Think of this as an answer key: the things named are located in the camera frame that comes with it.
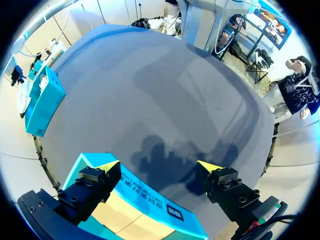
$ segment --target logo label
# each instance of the logo label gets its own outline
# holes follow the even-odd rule
[[[178,209],[175,209],[174,207],[167,204],[166,211],[170,216],[175,217],[176,219],[179,219],[181,221],[184,221],[184,217],[182,216],[182,213]]]

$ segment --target display screen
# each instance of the display screen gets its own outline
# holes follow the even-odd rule
[[[259,0],[261,8],[255,9],[253,14],[248,14],[246,19],[255,25],[278,49],[280,49],[289,35],[289,25],[269,5]]]

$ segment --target black bag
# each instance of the black bag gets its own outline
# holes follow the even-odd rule
[[[231,55],[233,55],[235,57],[239,56],[239,54],[241,53],[241,47],[240,47],[239,43],[237,42],[237,40],[232,40],[228,51]]]
[[[150,29],[150,24],[147,18],[140,18],[139,20],[133,22],[131,26],[143,29]]]

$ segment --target blue box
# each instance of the blue box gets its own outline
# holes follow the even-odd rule
[[[40,76],[48,77],[48,85],[40,95]],[[40,69],[39,74],[34,79],[30,92],[30,104],[26,109],[24,121],[25,131],[39,137],[43,137],[49,122],[57,110],[59,104],[64,99],[66,93],[62,88],[57,75],[48,67]]]
[[[36,61],[35,64],[34,64],[34,66],[32,67],[32,69],[29,71],[28,77],[29,77],[31,80],[34,80],[35,77],[37,76],[37,73],[39,72],[39,70],[40,70],[41,67],[42,67],[42,63],[43,63],[42,60]]]

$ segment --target gray tabletop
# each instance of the gray tabletop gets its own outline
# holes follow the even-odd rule
[[[196,161],[232,166],[255,187],[273,116],[211,55],[152,30],[101,25],[52,69],[66,96],[43,149],[61,184],[81,152],[112,153],[154,190],[194,212],[210,237],[228,218],[196,183]]]

